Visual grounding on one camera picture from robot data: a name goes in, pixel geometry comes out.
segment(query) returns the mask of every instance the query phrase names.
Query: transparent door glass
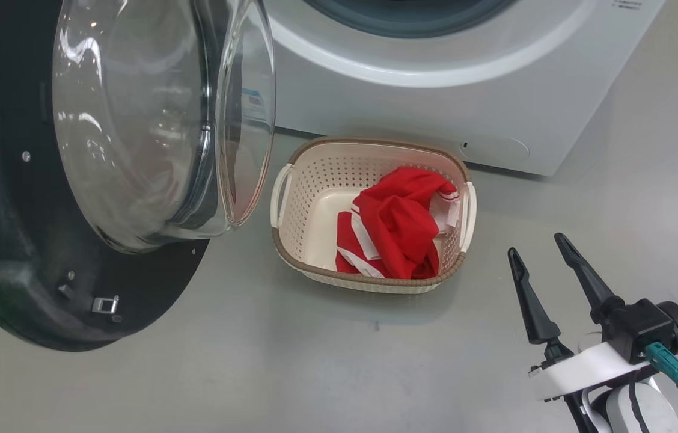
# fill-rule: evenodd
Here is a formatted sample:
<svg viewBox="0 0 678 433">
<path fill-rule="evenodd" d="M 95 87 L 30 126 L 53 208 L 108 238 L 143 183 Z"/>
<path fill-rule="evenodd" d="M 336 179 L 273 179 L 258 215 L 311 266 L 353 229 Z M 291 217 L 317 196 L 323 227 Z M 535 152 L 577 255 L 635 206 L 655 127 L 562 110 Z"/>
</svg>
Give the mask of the transparent door glass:
<svg viewBox="0 0 678 433">
<path fill-rule="evenodd" d="M 101 238 L 139 253 L 243 224 L 274 129 L 260 0 L 65 0 L 56 139 Z"/>
</svg>

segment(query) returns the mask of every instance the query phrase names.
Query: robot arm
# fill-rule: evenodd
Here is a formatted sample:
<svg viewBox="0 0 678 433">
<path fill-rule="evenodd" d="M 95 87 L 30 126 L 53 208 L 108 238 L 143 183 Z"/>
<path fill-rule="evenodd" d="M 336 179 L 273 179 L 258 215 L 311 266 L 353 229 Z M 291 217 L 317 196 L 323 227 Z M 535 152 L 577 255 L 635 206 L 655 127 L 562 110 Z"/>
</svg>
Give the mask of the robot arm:
<svg viewBox="0 0 678 433">
<path fill-rule="evenodd" d="M 560 342 L 558 325 L 548 318 L 520 254 L 511 248 L 507 257 L 529 343 L 546 345 L 545 361 L 529 372 L 535 398 L 563 398 L 580 433 L 642 433 L 652 425 L 678 432 L 678 418 L 652 380 L 662 372 L 678 386 L 678 305 L 648 299 L 626 305 L 564 234 L 554 237 L 591 305 L 590 317 L 603 329 L 602 342 L 576 355 Z M 591 392 L 600 390 L 605 391 L 591 403 Z"/>
</svg>

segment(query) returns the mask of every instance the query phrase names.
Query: perforated basket wall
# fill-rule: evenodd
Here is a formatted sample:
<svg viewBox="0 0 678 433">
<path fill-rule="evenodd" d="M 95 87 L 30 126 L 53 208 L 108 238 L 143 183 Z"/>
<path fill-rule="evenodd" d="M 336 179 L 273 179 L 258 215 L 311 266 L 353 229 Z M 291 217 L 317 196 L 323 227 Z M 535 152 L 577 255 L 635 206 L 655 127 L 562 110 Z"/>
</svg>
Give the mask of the perforated basket wall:
<svg viewBox="0 0 678 433">
<path fill-rule="evenodd" d="M 472 236 L 475 203 L 468 170 L 455 156 L 391 140 L 334 137 L 306 143 L 293 154 L 289 164 L 278 176 L 279 182 L 276 182 L 273 192 L 273 240 L 283 260 L 309 278 L 355 290 L 413 294 L 432 290 L 462 265 Z M 402 165 L 440 173 L 457 187 L 463 200 L 459 225 L 442 240 L 438 276 L 428 280 L 378 279 L 343 274 L 304 263 L 305 246 L 310 241 L 307 239 L 308 224 L 320 195 L 327 189 L 366 189 Z M 278 203 L 283 188 L 283 203 Z M 336 245 L 336 238 L 320 241 Z"/>
</svg>

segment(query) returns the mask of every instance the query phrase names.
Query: black cable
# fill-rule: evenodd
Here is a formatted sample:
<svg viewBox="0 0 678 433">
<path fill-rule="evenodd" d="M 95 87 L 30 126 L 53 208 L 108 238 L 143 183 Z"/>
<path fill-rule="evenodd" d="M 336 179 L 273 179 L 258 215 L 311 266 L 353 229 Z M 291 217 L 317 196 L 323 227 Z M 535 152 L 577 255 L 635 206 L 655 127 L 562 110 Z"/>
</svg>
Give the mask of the black cable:
<svg viewBox="0 0 678 433">
<path fill-rule="evenodd" d="M 639 371 L 640 370 L 636 370 L 635 373 L 630 375 L 628 396 L 630 397 L 630 404 L 633 408 L 633 416 L 635 416 L 635 420 L 638 421 L 638 425 L 641 427 L 641 433 L 650 433 L 649 427 L 646 426 L 646 422 L 644 421 L 644 416 L 641 414 L 641 408 L 638 406 L 638 398 L 635 397 L 635 379 L 638 376 Z"/>
</svg>

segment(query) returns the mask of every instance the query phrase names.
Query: cable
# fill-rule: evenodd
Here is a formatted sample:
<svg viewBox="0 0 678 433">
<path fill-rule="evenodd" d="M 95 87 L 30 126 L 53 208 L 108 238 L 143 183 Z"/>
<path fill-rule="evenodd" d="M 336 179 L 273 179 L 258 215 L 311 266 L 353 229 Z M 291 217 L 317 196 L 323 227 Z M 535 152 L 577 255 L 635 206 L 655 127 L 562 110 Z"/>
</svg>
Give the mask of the cable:
<svg viewBox="0 0 678 433">
<path fill-rule="evenodd" d="M 630 404 L 633 408 L 633 416 L 638 421 L 638 426 L 641 427 L 641 433 L 650 433 L 649 427 L 646 426 L 644 416 L 641 414 L 641 408 L 638 406 L 638 398 L 635 397 L 635 379 L 638 377 L 639 370 L 630 375 L 630 384 L 628 386 L 628 396 L 630 397 Z"/>
<path fill-rule="evenodd" d="M 584 340 L 584 338 L 586 338 L 588 335 L 595 335 L 595 334 L 601 335 L 601 334 L 603 334 L 603 332 L 601 332 L 601 331 L 588 332 L 587 334 L 580 337 L 579 341 L 577 342 L 577 354 L 582 353 L 582 340 Z"/>
</svg>

